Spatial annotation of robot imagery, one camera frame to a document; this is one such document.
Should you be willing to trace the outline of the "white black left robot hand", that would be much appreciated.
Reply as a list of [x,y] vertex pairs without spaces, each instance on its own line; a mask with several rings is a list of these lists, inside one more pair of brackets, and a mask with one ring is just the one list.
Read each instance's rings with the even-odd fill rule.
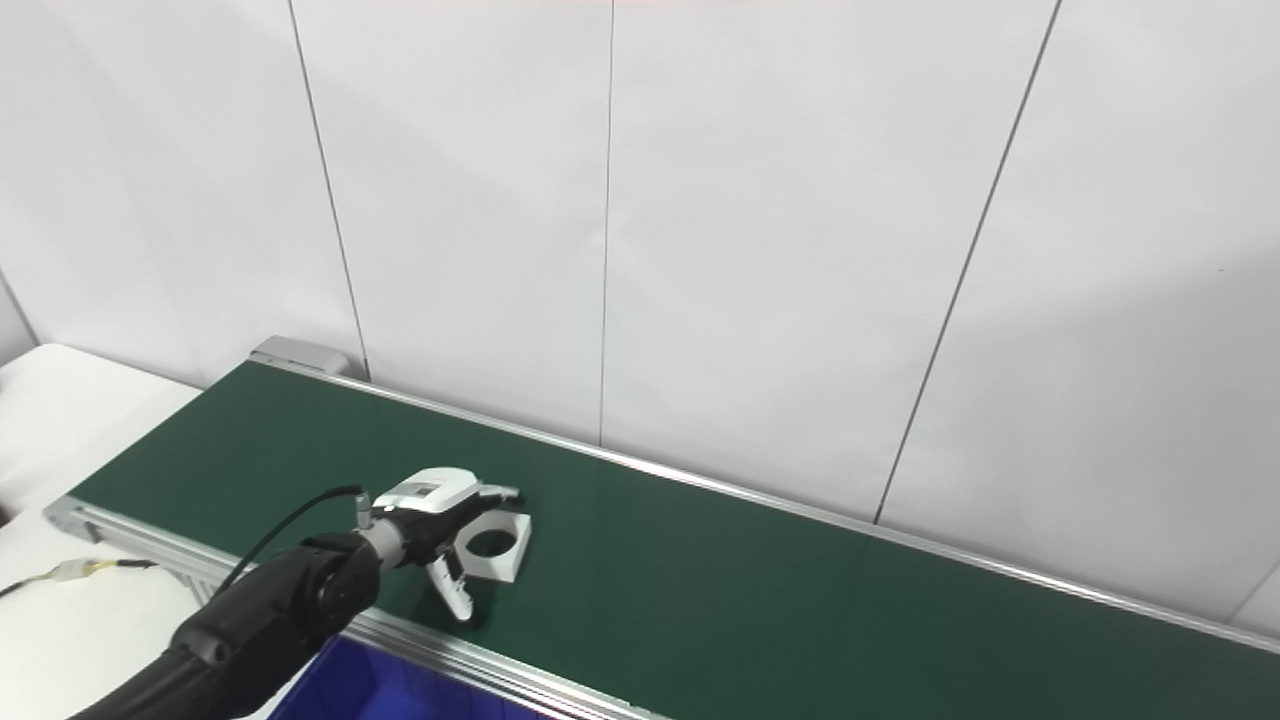
[[522,505],[515,487],[483,483],[461,468],[426,468],[378,496],[358,533],[372,546],[381,573],[421,568],[453,619],[470,624],[475,605],[460,534],[490,511]]

